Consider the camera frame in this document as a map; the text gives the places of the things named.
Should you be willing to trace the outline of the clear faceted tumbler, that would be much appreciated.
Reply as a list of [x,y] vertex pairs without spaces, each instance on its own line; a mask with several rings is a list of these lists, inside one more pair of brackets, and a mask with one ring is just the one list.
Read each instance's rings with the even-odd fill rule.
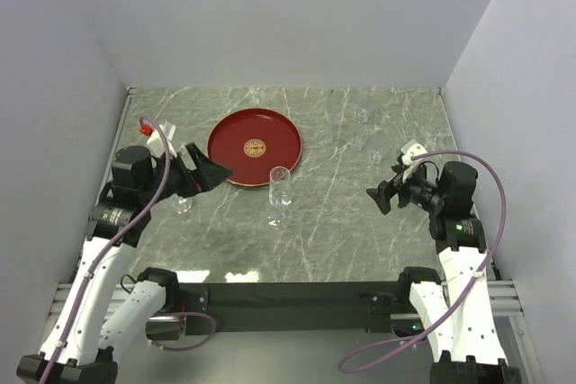
[[372,111],[365,107],[356,106],[352,110],[352,118],[359,123],[367,123],[372,116]]
[[173,207],[178,214],[184,214],[192,208],[193,202],[191,198],[175,196],[173,199]]

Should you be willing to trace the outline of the tall clear champagne flute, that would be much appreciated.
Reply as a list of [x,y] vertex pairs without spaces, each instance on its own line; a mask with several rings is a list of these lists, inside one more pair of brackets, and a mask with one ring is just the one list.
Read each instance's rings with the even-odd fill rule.
[[273,208],[268,224],[277,230],[292,224],[293,183],[291,172],[284,166],[276,166],[269,173],[269,202]]

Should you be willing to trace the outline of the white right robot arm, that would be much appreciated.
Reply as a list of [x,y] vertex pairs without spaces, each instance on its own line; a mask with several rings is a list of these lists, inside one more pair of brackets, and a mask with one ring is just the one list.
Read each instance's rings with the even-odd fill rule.
[[393,167],[394,177],[367,189],[382,214],[392,198],[414,204],[429,216],[429,232],[443,271],[407,267],[400,274],[396,300],[417,311],[433,353],[432,383],[519,383],[495,327],[486,263],[489,249],[480,220],[473,215],[478,177],[470,165],[445,163],[436,182],[422,162]]

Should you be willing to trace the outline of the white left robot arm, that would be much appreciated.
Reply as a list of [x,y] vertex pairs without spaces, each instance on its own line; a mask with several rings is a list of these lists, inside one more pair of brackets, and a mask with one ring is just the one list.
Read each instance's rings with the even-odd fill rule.
[[195,144],[185,148],[193,170],[180,155],[154,156],[145,146],[116,153],[112,179],[90,213],[80,265],[57,323],[38,353],[19,362],[23,382],[113,383],[120,360],[151,317],[184,314],[176,273],[157,268],[142,272],[128,298],[113,313],[108,309],[151,220],[151,207],[173,195],[208,192],[232,175]]

